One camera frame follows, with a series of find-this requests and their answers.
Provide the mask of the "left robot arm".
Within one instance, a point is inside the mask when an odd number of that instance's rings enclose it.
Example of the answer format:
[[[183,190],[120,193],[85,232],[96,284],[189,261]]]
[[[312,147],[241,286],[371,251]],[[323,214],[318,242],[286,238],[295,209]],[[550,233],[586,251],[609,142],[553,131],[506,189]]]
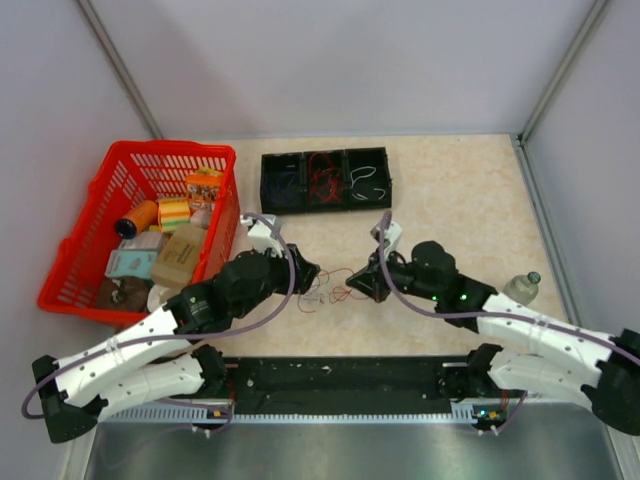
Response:
[[[214,397],[226,387],[221,354],[192,345],[235,335],[231,324],[278,294],[307,292],[320,272],[294,244],[238,254],[133,326],[78,354],[32,364],[49,440],[62,444],[122,410],[172,396]]]

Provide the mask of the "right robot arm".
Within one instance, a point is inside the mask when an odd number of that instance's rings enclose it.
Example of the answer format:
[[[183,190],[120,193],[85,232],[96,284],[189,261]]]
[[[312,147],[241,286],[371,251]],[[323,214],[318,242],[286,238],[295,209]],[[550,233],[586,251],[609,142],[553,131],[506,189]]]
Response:
[[[466,372],[474,393],[539,393],[580,406],[621,433],[639,434],[638,332],[596,332],[531,310],[460,273],[435,241],[419,243],[409,260],[395,251],[373,253],[346,284],[377,303],[391,294],[403,303],[431,300],[432,317],[526,348],[524,354],[499,345],[478,348]]]

